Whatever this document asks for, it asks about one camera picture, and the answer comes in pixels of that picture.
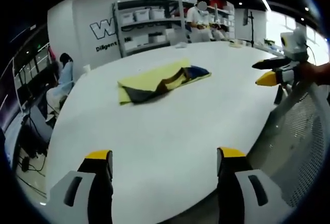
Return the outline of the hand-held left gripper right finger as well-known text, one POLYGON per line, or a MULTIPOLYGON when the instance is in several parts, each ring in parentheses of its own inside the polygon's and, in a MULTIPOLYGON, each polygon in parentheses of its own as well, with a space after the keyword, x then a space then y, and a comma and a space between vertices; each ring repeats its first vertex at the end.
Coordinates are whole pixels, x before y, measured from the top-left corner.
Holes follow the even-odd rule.
POLYGON ((218 223, 282 223, 290 214, 279 186, 243 152, 219 147, 217 176, 218 223))

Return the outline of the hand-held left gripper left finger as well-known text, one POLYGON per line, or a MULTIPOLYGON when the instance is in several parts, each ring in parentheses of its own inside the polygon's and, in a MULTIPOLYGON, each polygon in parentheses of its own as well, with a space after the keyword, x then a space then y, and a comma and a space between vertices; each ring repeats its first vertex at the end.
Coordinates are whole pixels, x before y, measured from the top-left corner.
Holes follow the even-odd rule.
POLYGON ((113 223, 112 151, 88 154, 78 170, 68 172, 50 190, 50 223, 113 223))

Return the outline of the person's right hand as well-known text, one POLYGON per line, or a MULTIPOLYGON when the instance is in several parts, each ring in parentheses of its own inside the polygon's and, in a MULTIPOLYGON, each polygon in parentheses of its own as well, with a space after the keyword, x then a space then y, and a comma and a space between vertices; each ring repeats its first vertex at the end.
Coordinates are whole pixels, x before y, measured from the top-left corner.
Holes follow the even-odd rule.
POLYGON ((330 63, 313 65, 311 63, 300 64, 299 73, 302 80, 313 82, 317 85, 330 85, 330 63))

